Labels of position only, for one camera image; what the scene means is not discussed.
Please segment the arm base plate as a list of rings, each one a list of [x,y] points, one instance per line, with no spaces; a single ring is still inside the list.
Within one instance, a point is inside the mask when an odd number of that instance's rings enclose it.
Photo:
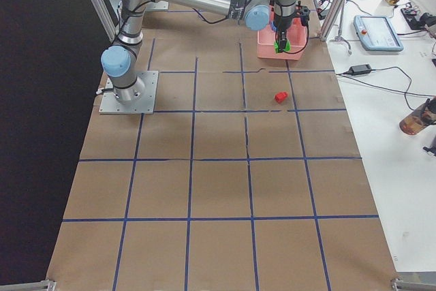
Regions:
[[[107,78],[106,88],[99,107],[100,114],[153,114],[159,72],[141,71],[136,83],[128,89],[117,89]]]

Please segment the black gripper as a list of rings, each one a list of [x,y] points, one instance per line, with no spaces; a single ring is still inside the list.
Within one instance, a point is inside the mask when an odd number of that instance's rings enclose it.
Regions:
[[[289,16],[280,16],[274,13],[273,25],[275,27],[275,52],[280,53],[286,51],[287,48],[287,30],[292,25],[292,20],[295,17],[295,13]]]

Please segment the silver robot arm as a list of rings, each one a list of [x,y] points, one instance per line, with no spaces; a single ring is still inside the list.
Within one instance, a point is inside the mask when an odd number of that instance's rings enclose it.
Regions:
[[[302,11],[297,0],[122,0],[119,34],[101,56],[102,67],[112,83],[112,96],[119,104],[134,104],[144,97],[146,84],[135,70],[136,57],[143,40],[146,5],[159,1],[243,20],[252,31],[261,31],[271,22],[276,29],[277,53],[290,51],[287,30]]]

